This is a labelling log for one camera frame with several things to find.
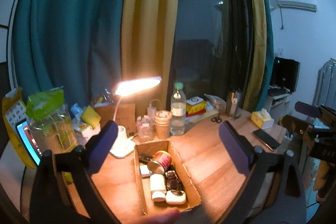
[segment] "monitor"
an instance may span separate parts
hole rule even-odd
[[[16,131],[19,135],[23,147],[30,156],[31,160],[33,161],[33,163],[35,163],[36,166],[38,166],[40,164],[40,158],[42,156],[42,153],[39,150],[33,135],[30,133],[27,121],[20,121],[16,125]]]
[[[282,88],[287,88],[291,92],[295,92],[299,71],[299,62],[293,59],[276,57],[273,63],[270,85],[277,85]]]

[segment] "light switch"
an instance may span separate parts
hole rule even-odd
[[[284,57],[284,49],[283,48],[278,48],[278,57],[283,58]]]

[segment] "red book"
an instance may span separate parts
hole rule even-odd
[[[195,112],[195,113],[193,113],[193,114],[186,114],[185,116],[186,117],[191,117],[191,116],[196,116],[196,115],[199,115],[199,114],[203,114],[203,113],[205,113],[205,112],[207,112],[205,109],[202,109],[202,110],[200,110],[200,111],[198,111],[198,112]]]

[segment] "hand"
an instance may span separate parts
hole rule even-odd
[[[174,224],[179,216],[180,212],[177,209],[166,210],[160,214],[143,216],[135,224]]]

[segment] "scissors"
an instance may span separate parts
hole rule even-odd
[[[211,122],[221,123],[222,122],[221,114],[218,112],[217,117],[212,117],[211,118]]]

